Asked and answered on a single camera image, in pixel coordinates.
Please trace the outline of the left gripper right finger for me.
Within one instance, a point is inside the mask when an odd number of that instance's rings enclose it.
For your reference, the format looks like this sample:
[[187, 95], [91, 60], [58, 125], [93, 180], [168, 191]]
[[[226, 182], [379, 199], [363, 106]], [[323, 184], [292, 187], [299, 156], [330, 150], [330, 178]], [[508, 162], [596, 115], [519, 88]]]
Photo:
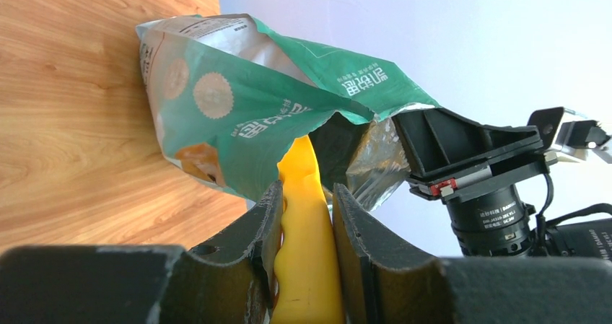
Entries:
[[351, 323], [609, 323], [611, 263], [437, 258], [333, 187], [333, 234]]

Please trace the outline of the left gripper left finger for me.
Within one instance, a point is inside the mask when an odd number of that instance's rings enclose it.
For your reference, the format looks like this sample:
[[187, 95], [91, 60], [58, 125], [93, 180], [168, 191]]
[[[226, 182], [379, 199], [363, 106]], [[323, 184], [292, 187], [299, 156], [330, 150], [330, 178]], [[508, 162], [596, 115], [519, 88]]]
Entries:
[[3, 323], [264, 323], [283, 198], [260, 201], [193, 248], [26, 245], [1, 256]]

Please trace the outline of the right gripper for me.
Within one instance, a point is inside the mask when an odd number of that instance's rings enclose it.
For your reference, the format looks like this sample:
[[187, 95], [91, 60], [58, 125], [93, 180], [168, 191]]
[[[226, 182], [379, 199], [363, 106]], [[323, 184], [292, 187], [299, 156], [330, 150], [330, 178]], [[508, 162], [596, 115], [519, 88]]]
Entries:
[[429, 201], [470, 201], [548, 171], [535, 126], [485, 126], [444, 108], [392, 121], [411, 168], [410, 191]]

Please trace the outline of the yellow plastic scoop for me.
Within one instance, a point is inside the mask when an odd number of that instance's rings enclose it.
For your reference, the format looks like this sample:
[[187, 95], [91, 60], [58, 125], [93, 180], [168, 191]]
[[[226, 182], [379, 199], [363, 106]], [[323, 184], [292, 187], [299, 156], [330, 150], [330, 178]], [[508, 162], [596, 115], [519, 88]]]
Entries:
[[294, 140], [278, 169], [283, 240], [274, 261], [279, 292], [271, 322], [344, 323], [331, 216], [307, 136]]

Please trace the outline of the green pet food bag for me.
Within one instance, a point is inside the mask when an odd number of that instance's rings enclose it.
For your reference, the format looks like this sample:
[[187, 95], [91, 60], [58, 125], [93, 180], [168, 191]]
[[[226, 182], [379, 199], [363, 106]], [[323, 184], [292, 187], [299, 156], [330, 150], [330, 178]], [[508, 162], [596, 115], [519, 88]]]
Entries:
[[136, 34], [163, 157], [251, 201], [308, 136], [325, 193], [341, 183], [376, 209], [409, 172], [393, 116], [437, 107], [393, 62], [281, 35], [248, 14], [159, 19]]

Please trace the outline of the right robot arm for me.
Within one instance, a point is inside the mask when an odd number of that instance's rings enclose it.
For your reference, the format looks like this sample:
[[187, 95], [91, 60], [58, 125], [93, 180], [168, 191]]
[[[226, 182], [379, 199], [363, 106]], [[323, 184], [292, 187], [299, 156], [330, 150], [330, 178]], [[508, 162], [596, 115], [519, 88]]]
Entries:
[[408, 161], [410, 191], [447, 208], [466, 256], [585, 256], [608, 258], [596, 239], [610, 219], [575, 224], [573, 218], [610, 213], [606, 203], [547, 219], [524, 202], [519, 182], [542, 175], [545, 206], [554, 199], [550, 168], [558, 161], [611, 163], [611, 130], [563, 107], [537, 110], [526, 126], [490, 126], [445, 108], [393, 117]]

